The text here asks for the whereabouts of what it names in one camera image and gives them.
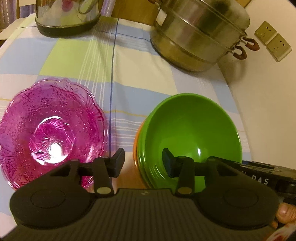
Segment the person's right hand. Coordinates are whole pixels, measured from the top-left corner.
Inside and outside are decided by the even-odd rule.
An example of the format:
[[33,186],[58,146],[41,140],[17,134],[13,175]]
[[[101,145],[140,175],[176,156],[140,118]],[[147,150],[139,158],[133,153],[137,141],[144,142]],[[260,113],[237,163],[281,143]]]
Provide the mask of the person's right hand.
[[296,207],[288,203],[280,203],[276,213],[275,220],[271,223],[273,228],[278,228],[278,224],[295,223]]

